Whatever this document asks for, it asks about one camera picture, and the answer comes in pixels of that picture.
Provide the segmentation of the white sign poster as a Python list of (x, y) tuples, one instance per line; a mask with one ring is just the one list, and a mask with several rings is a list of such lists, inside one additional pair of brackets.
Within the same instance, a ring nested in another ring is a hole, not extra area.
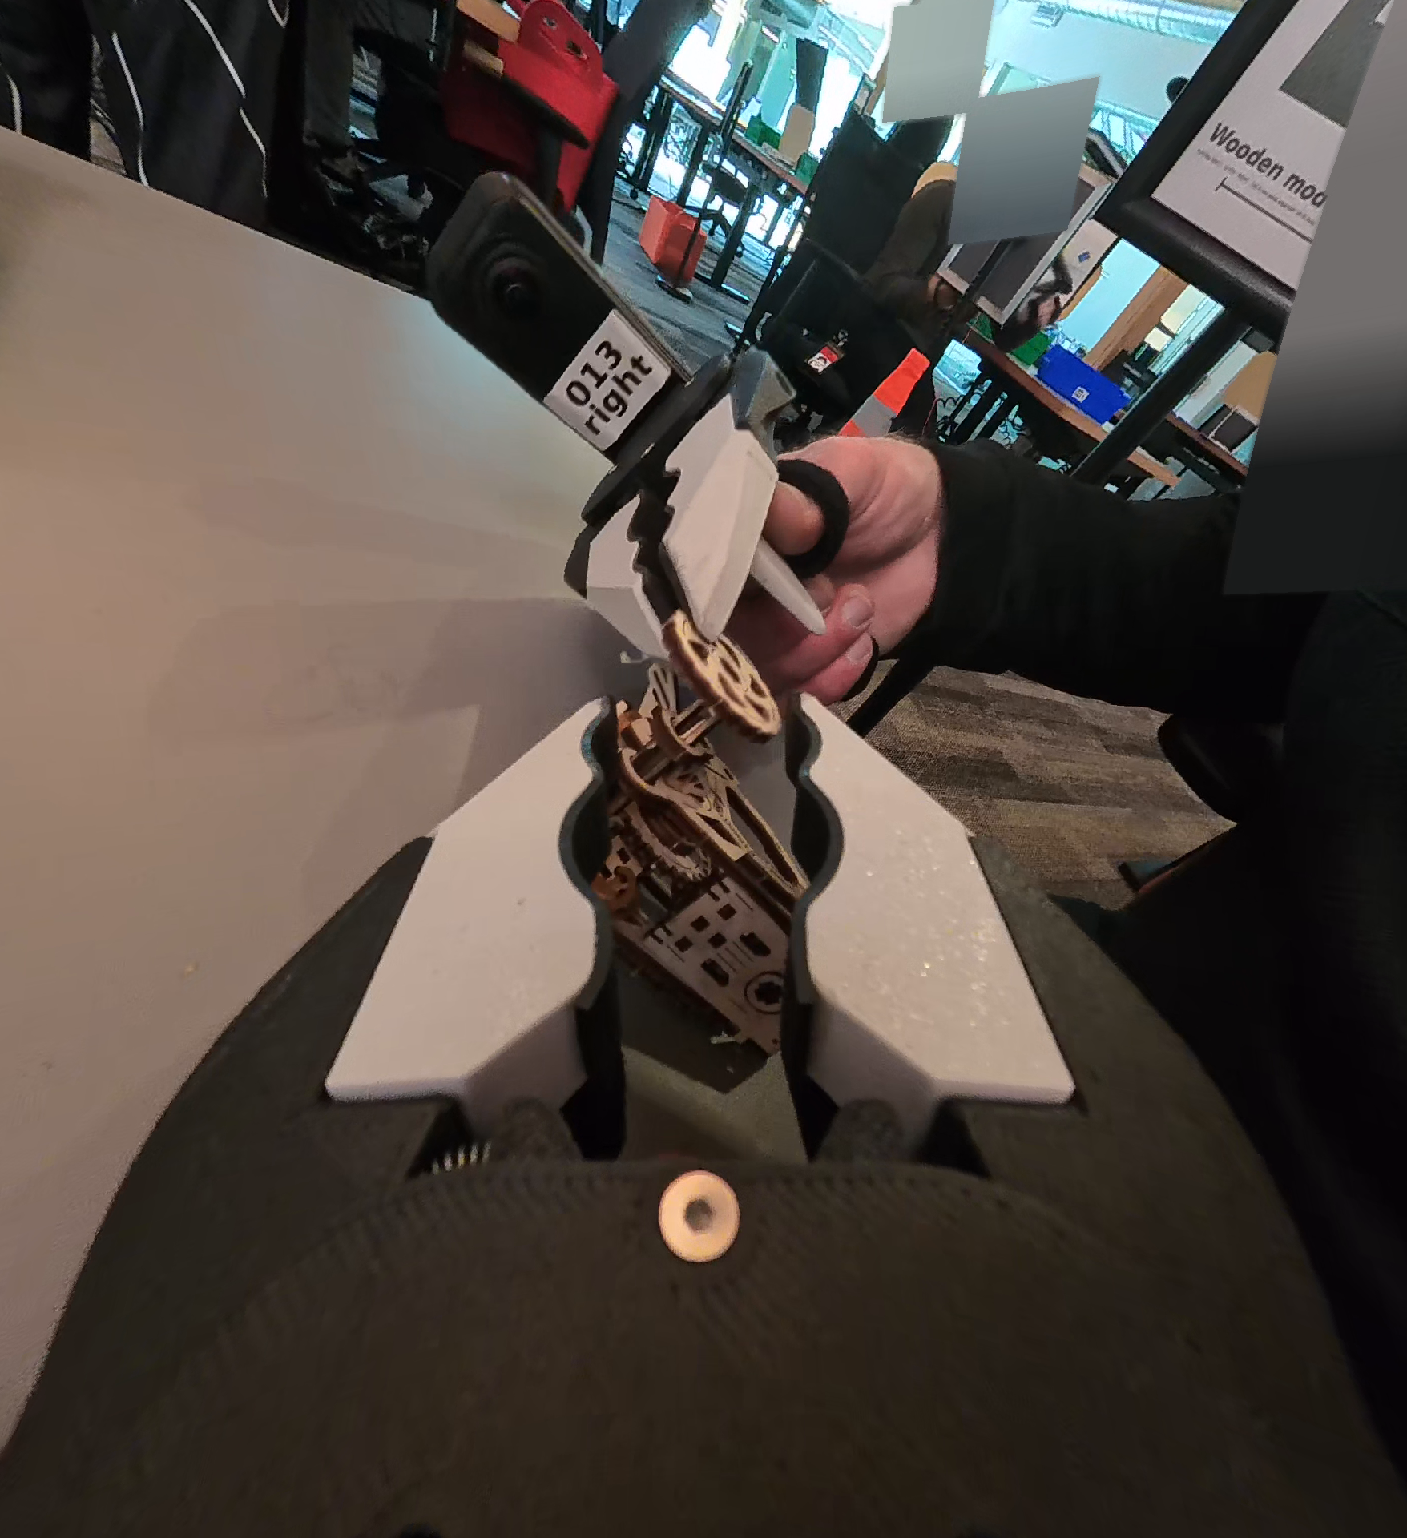
[(1294, 4), (1157, 185), (1155, 203), (1294, 291), (1392, 10)]

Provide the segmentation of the blue bin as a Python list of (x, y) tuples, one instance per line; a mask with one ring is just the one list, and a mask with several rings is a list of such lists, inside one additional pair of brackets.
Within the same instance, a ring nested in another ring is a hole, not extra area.
[(1099, 424), (1112, 423), (1131, 405), (1131, 396), (1122, 386), (1058, 343), (1039, 357), (1037, 376), (1047, 390)]

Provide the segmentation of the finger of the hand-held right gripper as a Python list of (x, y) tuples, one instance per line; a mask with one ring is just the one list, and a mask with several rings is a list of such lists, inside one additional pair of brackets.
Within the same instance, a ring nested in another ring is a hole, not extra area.
[(639, 656), (670, 656), (668, 625), (688, 612), (662, 538), (601, 527), (585, 567), (585, 602)]
[(776, 461), (753, 428), (738, 424), (734, 401), (718, 399), (668, 453), (666, 471), (676, 484), (662, 550), (695, 629), (716, 641), (751, 577)]

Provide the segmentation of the person's right hand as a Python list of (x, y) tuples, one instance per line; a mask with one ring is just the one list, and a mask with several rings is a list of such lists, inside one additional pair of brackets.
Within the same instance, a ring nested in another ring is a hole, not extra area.
[(728, 627), (771, 691), (786, 702), (809, 693), (842, 702), (875, 656), (892, 658), (938, 585), (944, 488), (937, 457), (898, 436), (842, 436), (780, 459), (823, 467), (848, 496), (844, 544), (805, 581), (826, 629), (811, 633), (751, 583)]

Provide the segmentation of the person's right forearm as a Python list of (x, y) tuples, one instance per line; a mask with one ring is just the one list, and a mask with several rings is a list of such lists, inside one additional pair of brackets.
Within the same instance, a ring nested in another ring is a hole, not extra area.
[(1070, 691), (1184, 683), (1224, 625), (1238, 494), (1137, 504), (994, 444), (931, 453), (938, 575), (909, 648)]

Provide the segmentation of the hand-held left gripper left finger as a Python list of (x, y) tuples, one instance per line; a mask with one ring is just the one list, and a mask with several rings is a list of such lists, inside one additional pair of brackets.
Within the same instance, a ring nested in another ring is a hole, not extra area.
[(610, 855), (614, 704), (585, 704), (433, 834), (327, 1075), (340, 1104), (450, 1100), (489, 1137), (523, 1100), (585, 1156), (626, 1144)]

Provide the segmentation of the wooden buggy model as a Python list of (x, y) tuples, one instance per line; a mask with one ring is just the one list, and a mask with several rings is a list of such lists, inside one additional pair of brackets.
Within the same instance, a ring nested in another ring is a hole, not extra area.
[(637, 704), (618, 702), (610, 851), (593, 890), (630, 965), (709, 1015), (716, 1042), (774, 1055), (809, 882), (701, 720), (664, 664)]

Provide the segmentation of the black office chair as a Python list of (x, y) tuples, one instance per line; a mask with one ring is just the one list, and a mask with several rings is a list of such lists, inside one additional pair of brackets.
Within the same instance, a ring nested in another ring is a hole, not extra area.
[(832, 135), (803, 235), (769, 289), (757, 340), (805, 413), (846, 421), (917, 347), (917, 334), (869, 274), (952, 127), (950, 118), (919, 120), (882, 137), (854, 112)]

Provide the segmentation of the wooden wheel disc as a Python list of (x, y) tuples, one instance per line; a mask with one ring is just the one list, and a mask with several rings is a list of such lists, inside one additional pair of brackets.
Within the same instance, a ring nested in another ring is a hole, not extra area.
[(722, 633), (701, 631), (686, 608), (662, 625), (666, 658), (686, 679), (697, 700), (747, 741), (767, 743), (780, 735), (784, 720), (771, 687), (742, 646)]

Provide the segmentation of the person's black clothing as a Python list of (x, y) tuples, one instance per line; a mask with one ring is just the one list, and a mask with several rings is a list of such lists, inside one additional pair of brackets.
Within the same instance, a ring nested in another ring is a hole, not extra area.
[(1407, 594), (1182, 625), (1158, 706), (1276, 722), (1280, 756), (1110, 947), (1270, 1164), (1407, 1484)]

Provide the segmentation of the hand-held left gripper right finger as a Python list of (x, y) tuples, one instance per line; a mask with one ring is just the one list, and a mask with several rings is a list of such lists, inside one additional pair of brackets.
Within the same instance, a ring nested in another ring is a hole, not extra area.
[(790, 1094), (807, 1152), (877, 1104), (919, 1154), (952, 1104), (1077, 1084), (967, 828), (809, 697), (790, 708)]

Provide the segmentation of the orange bin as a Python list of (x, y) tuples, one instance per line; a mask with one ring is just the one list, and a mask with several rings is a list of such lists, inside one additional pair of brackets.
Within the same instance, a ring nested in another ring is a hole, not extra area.
[(643, 216), (639, 245), (661, 278), (688, 286), (705, 255), (707, 230), (697, 214), (653, 195)]

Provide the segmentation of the orange traffic cone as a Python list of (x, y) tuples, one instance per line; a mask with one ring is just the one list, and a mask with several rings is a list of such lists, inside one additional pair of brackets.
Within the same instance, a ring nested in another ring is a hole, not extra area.
[(929, 372), (929, 357), (917, 349), (909, 351), (902, 365), (886, 374), (877, 390), (848, 417), (838, 436), (881, 438), (892, 432), (894, 423), (908, 407), (908, 399)]

